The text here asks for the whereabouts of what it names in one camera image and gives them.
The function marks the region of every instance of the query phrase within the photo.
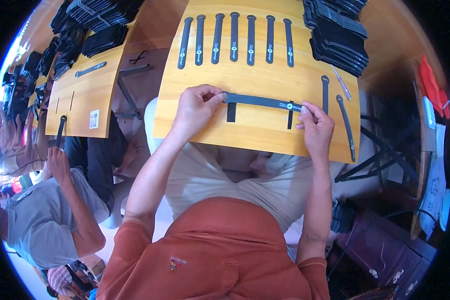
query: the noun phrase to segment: orange shirt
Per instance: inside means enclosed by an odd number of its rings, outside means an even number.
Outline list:
[[[114,243],[99,300],[330,299],[326,260],[296,265],[274,217],[243,200],[200,201],[155,243],[128,221]]]

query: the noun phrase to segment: black cord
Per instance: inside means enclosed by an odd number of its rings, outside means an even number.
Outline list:
[[[33,160],[33,161],[30,161],[29,163],[26,163],[25,165],[22,165],[21,167],[19,167],[18,169],[16,169],[16,170],[13,171],[13,172],[6,173],[6,174],[0,174],[0,176],[9,176],[10,174],[13,174],[13,173],[15,173],[16,171],[18,171],[18,170],[20,170],[20,169],[23,169],[24,167],[26,167],[26,166],[28,166],[28,165],[30,165],[30,164],[33,164],[33,163],[35,163],[35,162],[37,162],[37,161],[47,161],[47,160],[46,160],[46,159],[35,159],[35,160]]]
[[[144,50],[140,53],[140,55],[137,56],[137,58],[135,59],[129,59],[128,62],[131,63],[132,65],[136,64],[139,60],[144,59],[145,55],[143,54],[147,54],[147,50]]]
[[[386,216],[384,216],[384,217],[382,217],[382,218],[383,218],[383,219],[387,219],[387,218],[390,218],[390,217],[393,217],[393,216],[396,216],[396,215],[400,215],[400,214],[404,214],[404,213],[408,213],[408,212],[420,212],[420,213],[425,213],[425,214],[427,214],[430,218],[432,218],[433,223],[434,223],[435,225],[438,224],[438,220],[436,220],[436,219],[432,216],[431,213],[429,213],[428,211],[425,211],[425,210],[423,210],[423,209],[418,209],[418,208],[404,209],[404,210],[401,210],[401,211],[398,211],[398,212],[395,212],[395,213],[390,213],[390,214],[388,214],[388,215],[386,215]],[[382,220],[382,219],[378,219],[377,221],[375,221],[373,224],[371,224],[370,226],[368,226],[367,228],[365,228],[362,232],[360,232],[360,233],[358,233],[358,234],[360,235],[360,234],[365,233],[365,232],[368,231],[370,228],[372,228],[372,227],[374,227],[375,225],[377,225],[381,220]],[[343,258],[344,255],[345,255],[345,250],[343,250],[343,252],[342,252],[342,254],[340,255],[340,257],[338,258],[337,262],[336,262],[335,265],[331,268],[330,273],[328,273],[327,281],[330,281],[330,276],[332,275],[333,271],[334,271],[335,268],[337,267],[337,265],[338,265],[338,263],[340,262],[340,260],[342,260],[342,258]]]

